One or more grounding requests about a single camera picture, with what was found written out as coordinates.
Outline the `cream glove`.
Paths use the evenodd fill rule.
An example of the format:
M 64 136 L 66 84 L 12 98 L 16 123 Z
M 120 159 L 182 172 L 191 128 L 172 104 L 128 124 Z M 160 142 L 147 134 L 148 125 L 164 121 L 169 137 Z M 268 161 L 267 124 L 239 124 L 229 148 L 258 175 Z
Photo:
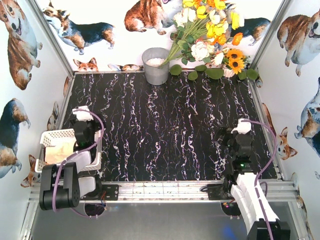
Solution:
M 56 146 L 45 147 L 44 161 L 48 164 L 58 164 L 74 152 L 74 141 L 59 143 Z

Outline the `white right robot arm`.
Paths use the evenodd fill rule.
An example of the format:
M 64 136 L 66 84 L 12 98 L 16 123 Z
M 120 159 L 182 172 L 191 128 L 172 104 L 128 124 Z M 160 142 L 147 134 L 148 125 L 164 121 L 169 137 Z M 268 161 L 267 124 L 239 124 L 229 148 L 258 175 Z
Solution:
M 228 173 L 222 184 L 223 192 L 235 200 L 246 226 L 248 240 L 289 240 L 291 229 L 280 221 L 271 208 L 257 180 L 251 161 L 252 137 L 248 132 L 220 127 L 214 140 L 223 137 L 222 145 L 230 154 Z

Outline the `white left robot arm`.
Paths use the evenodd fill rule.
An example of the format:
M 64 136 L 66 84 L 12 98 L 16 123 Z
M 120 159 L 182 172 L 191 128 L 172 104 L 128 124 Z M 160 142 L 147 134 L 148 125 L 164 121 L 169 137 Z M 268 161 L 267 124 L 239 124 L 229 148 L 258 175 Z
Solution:
M 75 208 L 80 198 L 96 189 L 94 177 L 81 177 L 78 173 L 96 157 L 96 147 L 102 141 L 104 124 L 100 118 L 77 121 L 73 124 L 76 141 L 71 145 L 72 154 L 59 166 L 47 164 L 41 171 L 39 205 L 42 210 Z

